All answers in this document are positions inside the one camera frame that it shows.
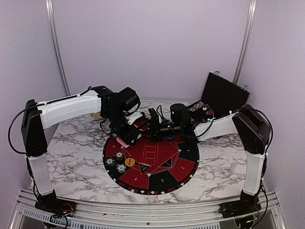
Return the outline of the red playing card deck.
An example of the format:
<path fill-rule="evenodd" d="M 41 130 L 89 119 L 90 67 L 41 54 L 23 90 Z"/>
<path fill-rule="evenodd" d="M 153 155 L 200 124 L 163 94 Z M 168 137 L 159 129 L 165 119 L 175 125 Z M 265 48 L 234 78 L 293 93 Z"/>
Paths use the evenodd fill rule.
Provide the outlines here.
<path fill-rule="evenodd" d="M 130 145 L 125 143 L 123 140 L 121 140 L 119 137 L 116 137 L 116 141 L 123 147 L 128 148 Z"/>

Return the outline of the small orange black chip pile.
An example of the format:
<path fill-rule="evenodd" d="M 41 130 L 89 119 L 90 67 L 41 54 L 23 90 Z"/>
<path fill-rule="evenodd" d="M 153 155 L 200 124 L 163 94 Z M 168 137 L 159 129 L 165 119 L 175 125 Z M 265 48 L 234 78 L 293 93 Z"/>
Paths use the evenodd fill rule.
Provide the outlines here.
<path fill-rule="evenodd" d="M 116 153 L 116 159 L 117 160 L 122 160 L 123 159 L 123 153 L 122 152 L 117 152 Z"/>

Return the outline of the orange round blind button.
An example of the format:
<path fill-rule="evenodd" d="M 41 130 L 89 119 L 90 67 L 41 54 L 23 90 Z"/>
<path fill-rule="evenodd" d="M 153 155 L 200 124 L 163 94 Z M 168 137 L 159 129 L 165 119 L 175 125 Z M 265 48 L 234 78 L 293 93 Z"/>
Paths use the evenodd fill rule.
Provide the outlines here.
<path fill-rule="evenodd" d="M 127 167 L 132 167 L 135 165 L 135 160 L 130 157 L 130 158 L 127 158 L 124 163 Z"/>

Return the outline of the black triangular button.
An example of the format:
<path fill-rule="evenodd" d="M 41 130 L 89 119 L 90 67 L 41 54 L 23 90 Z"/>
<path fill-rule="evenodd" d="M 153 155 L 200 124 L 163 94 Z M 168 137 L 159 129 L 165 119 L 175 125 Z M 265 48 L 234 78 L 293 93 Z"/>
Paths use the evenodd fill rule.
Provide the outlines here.
<path fill-rule="evenodd" d="M 150 168 L 151 168 L 151 165 L 149 165 L 149 164 L 139 163 L 139 171 L 140 171 L 141 175 L 144 174 Z"/>

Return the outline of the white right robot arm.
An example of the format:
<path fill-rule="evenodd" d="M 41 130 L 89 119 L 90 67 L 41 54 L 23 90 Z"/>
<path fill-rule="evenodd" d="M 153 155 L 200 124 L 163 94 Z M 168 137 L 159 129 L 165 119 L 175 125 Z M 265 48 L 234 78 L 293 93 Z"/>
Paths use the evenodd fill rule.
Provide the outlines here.
<path fill-rule="evenodd" d="M 247 156 L 246 177 L 243 193 L 247 194 L 236 203 L 236 210 L 245 214 L 254 207 L 251 196 L 261 188 L 267 163 L 267 149 L 273 129 L 264 113 L 246 104 L 235 111 L 206 122 L 192 122 L 191 112 L 183 104 L 170 107 L 171 118 L 162 116 L 158 109 L 149 109 L 151 117 L 144 126 L 143 134 L 152 141 L 162 137 L 179 135 L 186 140 L 203 142 L 224 135 L 238 135 Z"/>

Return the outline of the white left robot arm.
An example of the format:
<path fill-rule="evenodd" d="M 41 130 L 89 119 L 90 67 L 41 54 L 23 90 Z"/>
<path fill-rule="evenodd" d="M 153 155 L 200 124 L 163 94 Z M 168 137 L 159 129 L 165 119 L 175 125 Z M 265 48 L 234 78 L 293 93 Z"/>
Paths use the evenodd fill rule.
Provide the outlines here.
<path fill-rule="evenodd" d="M 50 173 L 46 161 L 51 138 L 46 136 L 49 129 L 56 131 L 66 121 L 91 114 L 100 114 L 109 121 L 110 131 L 123 147 L 137 143 L 139 130 L 134 123 L 142 114 L 139 109 L 141 101 L 137 93 L 130 87 L 120 92 L 113 92 L 106 86 L 89 86 L 84 92 L 37 102 L 28 100 L 23 110 L 12 119 L 14 123 L 22 116 L 21 134 L 25 150 L 13 148 L 18 154 L 26 156 L 30 175 L 38 192 L 43 196 L 41 204 L 49 212 L 60 209 L 60 201 L 55 198 Z"/>

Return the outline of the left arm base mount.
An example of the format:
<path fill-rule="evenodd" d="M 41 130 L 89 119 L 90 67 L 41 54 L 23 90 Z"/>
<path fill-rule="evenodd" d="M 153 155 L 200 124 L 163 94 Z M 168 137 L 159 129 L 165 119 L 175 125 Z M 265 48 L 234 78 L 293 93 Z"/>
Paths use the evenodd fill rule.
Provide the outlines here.
<path fill-rule="evenodd" d="M 40 193 L 35 193 L 34 195 L 37 199 L 35 208 L 52 213 L 55 218 L 73 217 L 76 203 L 57 198 L 54 190 L 45 196 Z"/>

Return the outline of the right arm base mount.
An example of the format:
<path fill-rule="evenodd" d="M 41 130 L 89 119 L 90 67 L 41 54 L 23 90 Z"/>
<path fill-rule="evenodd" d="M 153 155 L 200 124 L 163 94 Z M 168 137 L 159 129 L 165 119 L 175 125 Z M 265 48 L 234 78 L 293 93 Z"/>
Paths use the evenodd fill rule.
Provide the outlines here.
<path fill-rule="evenodd" d="M 218 212 L 224 219 L 259 212 L 262 209 L 258 198 L 260 190 L 259 188 L 254 195 L 249 195 L 242 190 L 239 200 L 221 203 Z"/>

